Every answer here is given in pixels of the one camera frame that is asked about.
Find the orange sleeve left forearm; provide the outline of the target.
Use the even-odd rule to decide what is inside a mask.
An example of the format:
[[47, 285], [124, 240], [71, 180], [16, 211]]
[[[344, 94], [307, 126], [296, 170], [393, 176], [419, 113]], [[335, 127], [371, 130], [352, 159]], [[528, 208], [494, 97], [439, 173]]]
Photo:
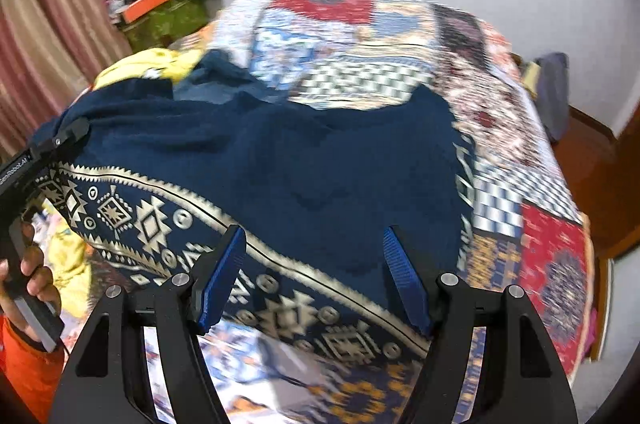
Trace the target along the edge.
[[46, 352], [7, 316], [1, 317], [1, 344], [1, 371], [36, 420], [47, 423], [64, 368], [64, 349]]

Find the person left hand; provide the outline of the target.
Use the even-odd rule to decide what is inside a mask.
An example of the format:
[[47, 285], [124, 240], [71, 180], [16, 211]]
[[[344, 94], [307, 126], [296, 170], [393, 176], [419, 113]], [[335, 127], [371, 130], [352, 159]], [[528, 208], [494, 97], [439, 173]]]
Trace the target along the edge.
[[30, 342], [54, 352], [64, 329], [61, 295], [33, 236], [21, 219], [1, 230], [1, 312]]

